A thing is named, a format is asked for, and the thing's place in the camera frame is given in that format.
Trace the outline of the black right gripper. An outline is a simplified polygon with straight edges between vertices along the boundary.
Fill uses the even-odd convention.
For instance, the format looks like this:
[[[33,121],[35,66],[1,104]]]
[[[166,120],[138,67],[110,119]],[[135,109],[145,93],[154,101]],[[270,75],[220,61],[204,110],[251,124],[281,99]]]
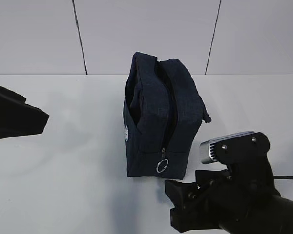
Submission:
[[[178,231],[221,229],[223,222],[239,221],[246,214],[247,196],[227,169],[196,170],[192,183],[167,179],[164,185],[174,205],[170,224]]]

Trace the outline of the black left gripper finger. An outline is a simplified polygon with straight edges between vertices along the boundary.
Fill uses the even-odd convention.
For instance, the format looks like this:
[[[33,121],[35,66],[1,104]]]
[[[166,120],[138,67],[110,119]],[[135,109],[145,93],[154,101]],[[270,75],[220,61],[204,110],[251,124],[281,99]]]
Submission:
[[[41,134],[49,114],[26,104],[26,97],[0,86],[0,139]]]

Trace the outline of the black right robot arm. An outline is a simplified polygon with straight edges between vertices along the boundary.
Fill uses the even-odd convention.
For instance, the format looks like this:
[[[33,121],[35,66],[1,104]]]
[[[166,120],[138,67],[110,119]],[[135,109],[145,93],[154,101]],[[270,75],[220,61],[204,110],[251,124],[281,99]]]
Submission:
[[[224,230],[230,234],[293,234],[293,201],[272,187],[238,185],[228,170],[196,170],[196,181],[165,180],[174,207],[170,224],[184,233]]]

